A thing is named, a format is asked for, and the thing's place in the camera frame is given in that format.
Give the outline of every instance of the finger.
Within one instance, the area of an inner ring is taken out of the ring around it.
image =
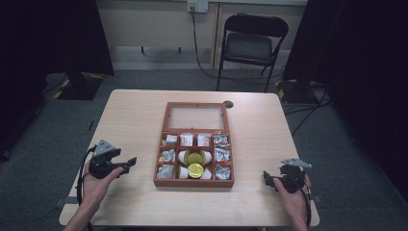
[[[278,178],[273,178],[273,183],[275,184],[275,188],[282,194],[284,193],[285,187],[283,186],[282,182]]]
[[[89,172],[89,162],[88,161],[85,165],[84,165],[84,172]]]
[[[120,173],[122,173],[122,171],[123,167],[117,167],[114,170],[112,170],[112,172],[107,177],[105,177],[105,179],[107,179],[107,181],[109,182],[112,182],[117,178],[117,176],[120,175]]]
[[[312,188],[312,182],[310,181],[310,178],[307,174],[305,174],[305,182],[306,182],[306,186],[310,189]]]

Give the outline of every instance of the motion capture controller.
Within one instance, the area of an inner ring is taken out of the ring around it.
[[[281,163],[284,164],[279,168],[282,177],[270,176],[269,173],[264,171],[265,184],[278,191],[273,183],[273,178],[278,178],[288,193],[295,193],[297,190],[302,189],[305,184],[306,174],[302,167],[312,168],[312,165],[297,158],[283,160]]]
[[[115,148],[107,141],[101,140],[96,146],[90,159],[89,172],[92,176],[102,179],[109,175],[115,168],[123,167],[120,175],[129,173],[130,167],[136,164],[136,157],[127,163],[112,163],[112,158],[120,155],[120,148]]]

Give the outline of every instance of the table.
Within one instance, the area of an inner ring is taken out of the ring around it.
[[[232,189],[156,188],[153,174],[167,102],[224,102],[234,145]],[[279,175],[280,161],[297,157],[277,95],[271,93],[114,90],[89,147],[104,139],[122,149],[114,163],[138,157],[129,174],[111,184],[93,225],[284,226],[279,194],[267,187],[263,170]],[[76,196],[76,183],[69,196]],[[66,225],[77,205],[65,204]],[[312,225],[319,215],[312,201]]]

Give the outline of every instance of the wrapped snack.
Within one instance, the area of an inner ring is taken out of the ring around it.
[[[211,134],[198,133],[197,146],[210,146],[210,138],[211,138]]]
[[[162,145],[176,145],[177,136],[176,135],[167,135],[165,140],[162,140]]]
[[[228,149],[215,148],[216,162],[229,162],[230,153]]]
[[[162,165],[161,167],[159,167],[159,171],[157,172],[157,178],[171,179],[173,178],[173,170],[174,166]]]
[[[175,162],[176,152],[174,149],[170,149],[168,151],[163,151],[160,154],[159,161],[160,162]]]
[[[227,135],[222,135],[222,134],[216,134],[214,135],[214,146],[229,146],[228,142],[228,136]]]
[[[182,146],[192,146],[193,134],[181,134],[180,144]]]
[[[228,180],[230,178],[231,169],[230,167],[222,167],[216,165],[216,179],[218,180]]]

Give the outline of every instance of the small round object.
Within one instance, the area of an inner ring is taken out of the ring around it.
[[[204,173],[204,167],[200,164],[191,164],[187,170],[192,178],[200,178]]]
[[[187,162],[190,164],[201,164],[203,157],[198,153],[192,153],[187,157]]]
[[[234,103],[233,103],[232,101],[229,101],[229,100],[225,100],[225,101],[224,101],[224,104],[225,104],[225,108],[232,108],[232,107],[234,107]]]

